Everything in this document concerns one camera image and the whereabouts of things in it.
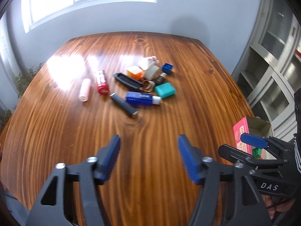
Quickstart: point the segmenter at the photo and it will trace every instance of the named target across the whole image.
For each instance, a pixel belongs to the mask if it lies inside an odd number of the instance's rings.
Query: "orange block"
[[[126,69],[126,74],[137,81],[141,81],[144,71],[137,65],[133,65]]]

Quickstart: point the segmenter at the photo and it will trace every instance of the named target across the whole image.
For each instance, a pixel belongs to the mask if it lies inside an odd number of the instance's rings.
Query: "blue gripper pad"
[[[241,134],[240,140],[243,143],[252,145],[252,146],[254,146],[256,148],[259,148],[259,149],[264,149],[268,146],[267,142],[263,138],[254,136],[254,135],[249,134],[249,133]]]
[[[184,134],[178,138],[178,147],[190,180],[195,184],[199,184],[203,158],[201,151],[197,147],[193,147]]]
[[[97,163],[100,167],[102,182],[108,181],[120,150],[120,137],[114,135],[110,143],[101,148],[97,154]]]

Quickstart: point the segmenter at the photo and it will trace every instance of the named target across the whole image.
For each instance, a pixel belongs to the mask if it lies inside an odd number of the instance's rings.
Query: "green eraser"
[[[161,97],[166,98],[176,93],[175,88],[170,83],[164,83],[155,87],[155,92]]]
[[[261,156],[261,149],[254,148],[252,150],[252,155],[254,156],[255,159],[259,158]]]

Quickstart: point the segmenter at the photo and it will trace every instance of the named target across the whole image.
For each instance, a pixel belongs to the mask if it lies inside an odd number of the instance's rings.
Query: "silver bolt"
[[[241,163],[241,162],[236,162],[236,163],[234,163],[234,166],[235,166],[236,168],[243,168],[243,163]]]
[[[65,163],[57,163],[57,164],[55,165],[55,168],[56,168],[56,169],[63,169],[65,166],[66,166]]]
[[[96,156],[91,156],[87,159],[87,162],[89,163],[93,163],[93,162],[96,162],[97,161],[97,157]]]
[[[204,156],[203,159],[202,159],[203,162],[207,162],[207,163],[210,163],[213,161],[213,158],[209,157],[209,156]]]

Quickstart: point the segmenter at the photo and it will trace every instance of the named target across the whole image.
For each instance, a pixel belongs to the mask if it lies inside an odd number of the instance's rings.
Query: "window frame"
[[[22,11],[22,20],[24,25],[25,33],[36,28],[37,26],[54,19],[58,16],[61,16],[65,13],[75,11],[77,9],[106,4],[106,3],[116,3],[116,2],[149,2],[157,3],[157,0],[73,0],[73,4],[67,7],[64,7],[56,12],[53,12],[38,21],[33,21],[32,11],[31,11],[31,0],[21,0],[21,11]]]

